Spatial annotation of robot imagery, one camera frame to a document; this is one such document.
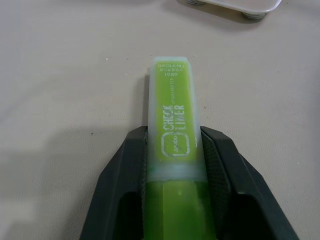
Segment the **green highlighter marker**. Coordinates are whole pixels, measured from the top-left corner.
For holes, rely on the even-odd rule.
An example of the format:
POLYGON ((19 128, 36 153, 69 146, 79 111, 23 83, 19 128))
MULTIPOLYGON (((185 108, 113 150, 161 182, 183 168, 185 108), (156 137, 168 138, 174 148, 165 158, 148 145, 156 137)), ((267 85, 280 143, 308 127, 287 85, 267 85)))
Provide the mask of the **green highlighter marker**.
POLYGON ((148 96, 144 240, 217 240, 188 59, 156 57, 148 96))

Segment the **white tray with round feet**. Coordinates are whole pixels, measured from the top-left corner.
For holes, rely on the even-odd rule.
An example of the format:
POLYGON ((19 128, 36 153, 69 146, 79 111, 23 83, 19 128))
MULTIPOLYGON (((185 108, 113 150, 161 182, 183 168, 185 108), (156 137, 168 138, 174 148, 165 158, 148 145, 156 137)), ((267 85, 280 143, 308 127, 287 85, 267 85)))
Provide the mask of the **white tray with round feet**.
POLYGON ((184 0, 190 5, 200 6, 211 4, 226 9, 241 12, 249 19, 263 19, 274 11, 282 0, 184 0))

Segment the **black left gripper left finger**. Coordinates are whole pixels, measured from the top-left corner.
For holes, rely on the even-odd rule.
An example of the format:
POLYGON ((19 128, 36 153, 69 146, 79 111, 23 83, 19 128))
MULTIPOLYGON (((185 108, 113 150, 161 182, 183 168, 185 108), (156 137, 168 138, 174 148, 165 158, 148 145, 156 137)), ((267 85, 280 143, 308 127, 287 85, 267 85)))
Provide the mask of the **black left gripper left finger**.
POLYGON ((130 131, 99 175, 80 240, 143 240, 147 127, 130 131))

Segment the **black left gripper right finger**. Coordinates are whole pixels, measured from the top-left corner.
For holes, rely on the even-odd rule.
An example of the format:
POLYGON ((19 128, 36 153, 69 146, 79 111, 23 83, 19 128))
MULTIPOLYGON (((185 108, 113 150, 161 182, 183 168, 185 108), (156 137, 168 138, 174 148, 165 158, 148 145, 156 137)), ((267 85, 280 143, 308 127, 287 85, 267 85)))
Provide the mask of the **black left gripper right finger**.
POLYGON ((201 137, 217 240, 300 240, 263 176, 224 133, 201 137))

